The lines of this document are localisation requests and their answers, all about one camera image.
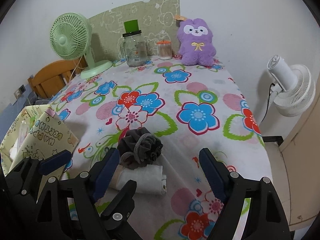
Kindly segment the white cloth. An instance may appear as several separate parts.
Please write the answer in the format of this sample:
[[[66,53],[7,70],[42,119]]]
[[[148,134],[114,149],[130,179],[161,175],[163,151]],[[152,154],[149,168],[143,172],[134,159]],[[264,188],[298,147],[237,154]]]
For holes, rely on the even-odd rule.
[[[163,166],[148,164],[131,170],[118,165],[109,187],[120,191],[129,180],[137,183],[137,193],[164,195],[167,192],[167,176],[163,173]]]

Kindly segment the dark grey knitted cloth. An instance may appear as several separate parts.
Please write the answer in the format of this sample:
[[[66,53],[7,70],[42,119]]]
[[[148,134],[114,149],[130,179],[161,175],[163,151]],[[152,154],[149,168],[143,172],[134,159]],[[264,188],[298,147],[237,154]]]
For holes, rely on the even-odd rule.
[[[129,129],[117,146],[121,165],[132,170],[153,164],[162,148],[162,142],[145,127]]]

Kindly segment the yellow cartoon fabric storage box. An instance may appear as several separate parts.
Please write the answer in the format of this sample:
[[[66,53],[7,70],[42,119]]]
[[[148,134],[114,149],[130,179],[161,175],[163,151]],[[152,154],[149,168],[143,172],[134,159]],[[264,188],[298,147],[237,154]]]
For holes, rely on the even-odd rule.
[[[47,159],[62,150],[73,152],[79,139],[51,105],[24,107],[1,141],[5,175],[24,158]]]

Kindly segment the beige wooden door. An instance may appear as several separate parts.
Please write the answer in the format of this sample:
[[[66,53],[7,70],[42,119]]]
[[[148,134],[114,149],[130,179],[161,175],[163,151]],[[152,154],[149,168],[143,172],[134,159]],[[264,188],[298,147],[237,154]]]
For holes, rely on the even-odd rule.
[[[312,224],[319,213],[319,81],[311,106],[280,146],[290,191],[291,231]]]

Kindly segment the white standing fan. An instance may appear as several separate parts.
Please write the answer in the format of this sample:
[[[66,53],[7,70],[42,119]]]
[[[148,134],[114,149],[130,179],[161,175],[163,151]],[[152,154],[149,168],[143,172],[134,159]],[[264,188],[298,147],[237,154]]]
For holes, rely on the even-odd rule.
[[[271,88],[271,103],[281,115],[298,116],[310,107],[316,86],[307,66],[289,66],[281,56],[274,55],[267,63],[267,70],[276,82]]]

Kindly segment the green desk fan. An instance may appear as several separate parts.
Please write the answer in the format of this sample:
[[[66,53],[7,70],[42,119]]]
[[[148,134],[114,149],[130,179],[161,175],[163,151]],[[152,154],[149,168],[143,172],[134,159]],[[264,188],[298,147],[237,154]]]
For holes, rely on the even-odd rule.
[[[64,60],[84,57],[87,67],[82,70],[82,79],[92,78],[112,67],[112,62],[96,62],[91,51],[92,27],[85,16],[73,12],[60,15],[50,30],[50,45]]]

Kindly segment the floral tablecloth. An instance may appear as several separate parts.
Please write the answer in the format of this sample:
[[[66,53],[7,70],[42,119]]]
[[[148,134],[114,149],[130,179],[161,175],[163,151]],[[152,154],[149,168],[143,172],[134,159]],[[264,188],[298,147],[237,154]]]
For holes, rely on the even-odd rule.
[[[178,57],[138,68],[117,62],[94,78],[75,77],[50,104],[79,138],[64,178],[90,169],[129,129],[145,127],[160,139],[156,164],[167,192],[135,194],[129,219],[143,239],[209,236],[223,204],[200,167],[203,148],[244,178],[272,176],[253,113],[218,60],[209,67],[184,66]]]

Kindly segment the glass mug jar green lid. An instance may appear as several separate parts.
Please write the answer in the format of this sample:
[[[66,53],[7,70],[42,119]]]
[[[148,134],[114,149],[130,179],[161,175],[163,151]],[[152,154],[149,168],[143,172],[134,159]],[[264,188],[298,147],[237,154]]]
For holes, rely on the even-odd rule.
[[[124,22],[125,33],[120,48],[121,58],[129,67],[143,66],[147,59],[146,43],[139,28],[138,20]]]

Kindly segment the cotton swab jar orange lid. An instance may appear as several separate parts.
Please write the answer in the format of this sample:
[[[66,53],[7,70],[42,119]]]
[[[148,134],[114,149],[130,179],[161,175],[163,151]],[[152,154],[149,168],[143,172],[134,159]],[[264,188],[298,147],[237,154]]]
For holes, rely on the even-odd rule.
[[[172,58],[172,46],[170,41],[162,40],[157,42],[158,55],[161,60]]]

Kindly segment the green patterned backboard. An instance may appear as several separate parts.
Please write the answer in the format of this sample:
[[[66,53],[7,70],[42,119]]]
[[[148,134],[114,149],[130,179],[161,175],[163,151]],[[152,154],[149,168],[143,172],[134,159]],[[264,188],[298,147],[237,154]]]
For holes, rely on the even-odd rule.
[[[124,23],[130,20],[138,21],[148,55],[157,55],[157,42],[161,40],[170,41],[176,54],[180,43],[175,16],[179,14],[180,0],[149,0],[122,5],[89,18],[93,58],[96,62],[120,59]]]

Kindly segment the purple plush bunny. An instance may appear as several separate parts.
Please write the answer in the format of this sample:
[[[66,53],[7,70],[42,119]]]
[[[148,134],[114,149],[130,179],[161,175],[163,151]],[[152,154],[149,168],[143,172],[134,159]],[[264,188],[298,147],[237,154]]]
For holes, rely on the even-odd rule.
[[[185,66],[212,66],[216,49],[213,46],[213,33],[207,23],[201,19],[187,19],[180,23],[177,31],[180,42],[178,53]]]

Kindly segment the wall power socket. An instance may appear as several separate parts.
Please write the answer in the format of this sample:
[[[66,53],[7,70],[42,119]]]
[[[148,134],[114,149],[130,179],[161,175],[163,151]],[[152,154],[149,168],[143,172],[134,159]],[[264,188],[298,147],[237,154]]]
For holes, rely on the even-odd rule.
[[[14,92],[15,98],[16,98],[16,99],[20,98],[25,91],[26,91],[25,86],[24,86],[24,85],[21,85],[21,86],[18,88],[18,90],[16,90],[16,91]]]

